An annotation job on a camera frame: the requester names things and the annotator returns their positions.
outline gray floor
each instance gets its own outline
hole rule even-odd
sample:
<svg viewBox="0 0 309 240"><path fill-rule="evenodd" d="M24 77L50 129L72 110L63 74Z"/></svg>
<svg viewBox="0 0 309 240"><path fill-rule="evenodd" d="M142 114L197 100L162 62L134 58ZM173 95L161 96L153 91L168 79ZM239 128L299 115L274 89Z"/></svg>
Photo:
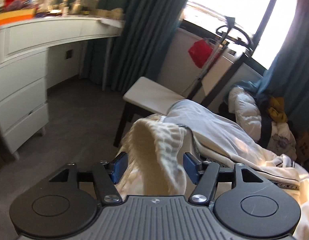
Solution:
<svg viewBox="0 0 309 240"><path fill-rule="evenodd" d="M8 211L12 201L68 162L89 166L111 160L124 101L87 80L71 81L48 96L47 133L34 135L20 148L20 160L0 170L0 240L17 237Z"/></svg>

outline white drawer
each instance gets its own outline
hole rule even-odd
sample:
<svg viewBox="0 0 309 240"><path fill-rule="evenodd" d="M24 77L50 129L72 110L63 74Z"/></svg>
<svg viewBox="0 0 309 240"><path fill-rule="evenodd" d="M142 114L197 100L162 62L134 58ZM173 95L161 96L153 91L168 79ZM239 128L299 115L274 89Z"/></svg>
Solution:
<svg viewBox="0 0 309 240"><path fill-rule="evenodd" d="M48 106L44 104L4 134L3 139L9 151L14 153L26 140L47 123Z"/></svg>
<svg viewBox="0 0 309 240"><path fill-rule="evenodd" d="M0 130L5 132L46 101L45 79L25 86L0 102Z"/></svg>
<svg viewBox="0 0 309 240"><path fill-rule="evenodd" d="M102 24L100 21L84 21L80 36L104 35L106 37L111 35L118 35L120 29Z"/></svg>
<svg viewBox="0 0 309 240"><path fill-rule="evenodd" d="M0 101L46 75L46 51L29 54L17 57L0 68Z"/></svg>
<svg viewBox="0 0 309 240"><path fill-rule="evenodd" d="M41 21L8 28L7 54L40 46L53 41L76 38L84 20Z"/></svg>

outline blue curtain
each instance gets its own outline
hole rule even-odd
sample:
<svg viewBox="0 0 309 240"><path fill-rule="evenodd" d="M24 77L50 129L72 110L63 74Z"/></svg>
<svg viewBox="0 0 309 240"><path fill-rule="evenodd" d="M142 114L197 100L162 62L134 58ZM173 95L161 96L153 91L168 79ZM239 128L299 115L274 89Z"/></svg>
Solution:
<svg viewBox="0 0 309 240"><path fill-rule="evenodd" d="M123 8L125 27L116 38L108 71L112 90L125 93L136 80L156 80L178 17L187 0L100 0L99 9ZM90 41L82 77L101 84L106 39Z"/></svg>
<svg viewBox="0 0 309 240"><path fill-rule="evenodd" d="M251 83L246 85L253 90ZM255 88L258 94L284 97L289 120L300 132L309 131L309 0L298 0L281 50Z"/></svg>

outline desk leg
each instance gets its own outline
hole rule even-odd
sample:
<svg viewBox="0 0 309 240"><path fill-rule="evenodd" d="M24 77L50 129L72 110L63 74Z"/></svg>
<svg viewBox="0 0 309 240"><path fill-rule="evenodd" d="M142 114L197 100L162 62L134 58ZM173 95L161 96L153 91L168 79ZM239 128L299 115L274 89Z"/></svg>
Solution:
<svg viewBox="0 0 309 240"><path fill-rule="evenodd" d="M110 63L110 50L112 47L112 41L113 38L108 38L107 42L107 50L105 53L105 61L104 61L104 68L103 68L103 76L102 76L102 91L105 91L105 87L107 86L107 74L108 74L108 68Z"/></svg>

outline metal screw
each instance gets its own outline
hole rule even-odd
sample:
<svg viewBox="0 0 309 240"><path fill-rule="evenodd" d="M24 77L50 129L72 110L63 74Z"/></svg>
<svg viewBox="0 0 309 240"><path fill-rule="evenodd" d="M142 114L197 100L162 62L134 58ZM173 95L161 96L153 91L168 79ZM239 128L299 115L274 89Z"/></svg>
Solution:
<svg viewBox="0 0 309 240"><path fill-rule="evenodd" d="M118 197L117 195L106 195L104 197L104 201L108 203L115 203L115 202L118 202L119 200L120 200L120 197Z"/></svg>
<svg viewBox="0 0 309 240"><path fill-rule="evenodd" d="M191 197L191 200L195 203L203 203L205 201L207 201L207 197L201 194L197 194L197 195L193 195Z"/></svg>

